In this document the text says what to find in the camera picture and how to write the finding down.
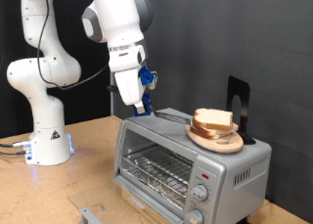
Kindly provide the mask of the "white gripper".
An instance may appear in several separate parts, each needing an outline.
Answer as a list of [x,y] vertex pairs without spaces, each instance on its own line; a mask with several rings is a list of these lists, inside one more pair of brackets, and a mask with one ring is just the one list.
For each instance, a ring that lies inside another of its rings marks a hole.
[[117,71],[114,74],[119,94],[126,106],[135,105],[138,114],[146,112],[142,97],[145,86],[139,77],[139,68],[130,68]]

